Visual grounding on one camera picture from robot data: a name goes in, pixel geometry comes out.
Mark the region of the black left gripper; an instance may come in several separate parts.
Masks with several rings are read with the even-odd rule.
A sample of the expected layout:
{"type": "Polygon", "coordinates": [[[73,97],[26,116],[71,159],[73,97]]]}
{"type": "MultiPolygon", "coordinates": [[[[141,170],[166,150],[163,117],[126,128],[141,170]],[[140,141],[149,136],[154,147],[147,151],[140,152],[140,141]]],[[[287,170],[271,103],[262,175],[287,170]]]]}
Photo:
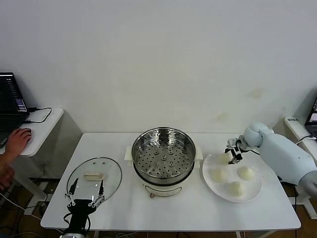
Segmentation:
{"type": "Polygon", "coordinates": [[[67,203],[69,213],[66,217],[71,216],[66,231],[89,231],[91,228],[91,220],[89,215],[96,211],[104,201],[104,180],[93,182],[88,186],[88,193],[90,199],[75,199],[73,195],[77,187],[78,178],[75,179],[73,184],[64,195],[67,203]]]}

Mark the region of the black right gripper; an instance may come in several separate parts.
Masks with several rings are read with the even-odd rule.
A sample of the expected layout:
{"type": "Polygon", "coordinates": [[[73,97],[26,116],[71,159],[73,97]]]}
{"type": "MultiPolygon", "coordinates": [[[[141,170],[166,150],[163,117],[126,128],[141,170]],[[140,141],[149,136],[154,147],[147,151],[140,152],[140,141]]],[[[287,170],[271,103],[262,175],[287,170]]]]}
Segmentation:
{"type": "Polygon", "coordinates": [[[232,160],[229,162],[229,164],[238,164],[242,160],[242,153],[241,152],[247,152],[249,151],[249,145],[246,143],[246,141],[242,138],[237,138],[236,142],[234,143],[235,148],[231,145],[227,145],[225,148],[225,153],[231,153],[232,154],[232,160]]]}

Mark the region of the person bare hand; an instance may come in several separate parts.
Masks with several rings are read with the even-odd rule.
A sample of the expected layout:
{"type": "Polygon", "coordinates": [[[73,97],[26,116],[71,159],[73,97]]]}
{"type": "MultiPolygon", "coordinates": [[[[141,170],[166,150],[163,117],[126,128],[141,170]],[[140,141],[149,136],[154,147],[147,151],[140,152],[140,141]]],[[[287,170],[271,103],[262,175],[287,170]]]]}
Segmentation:
{"type": "Polygon", "coordinates": [[[4,152],[5,157],[10,161],[15,159],[23,152],[31,138],[32,132],[30,128],[18,128],[14,130],[8,137],[4,152]]]}

